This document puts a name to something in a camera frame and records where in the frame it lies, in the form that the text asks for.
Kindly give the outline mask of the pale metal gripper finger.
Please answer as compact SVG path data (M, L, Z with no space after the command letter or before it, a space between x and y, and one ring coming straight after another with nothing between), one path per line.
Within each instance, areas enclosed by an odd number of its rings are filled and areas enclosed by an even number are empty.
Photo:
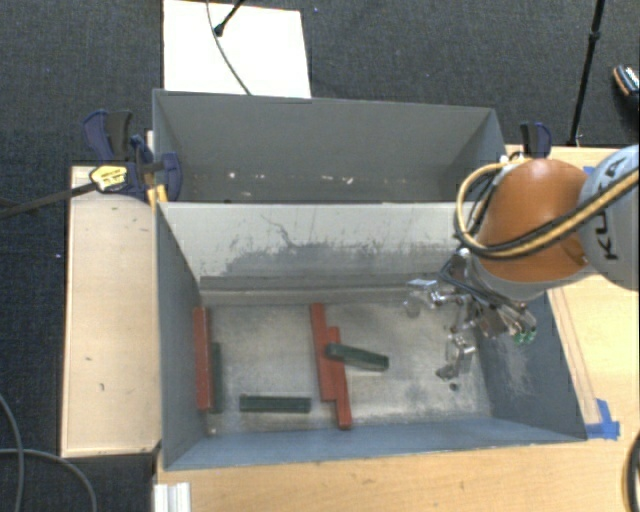
M423 310L435 310L456 301L453 289L443 288L438 280L413 279L407 283L403 306L408 316L419 316Z
M445 364L436 371L436 375L442 380L452 380L467 374L476 350L475 343L464 335L451 335L445 346Z

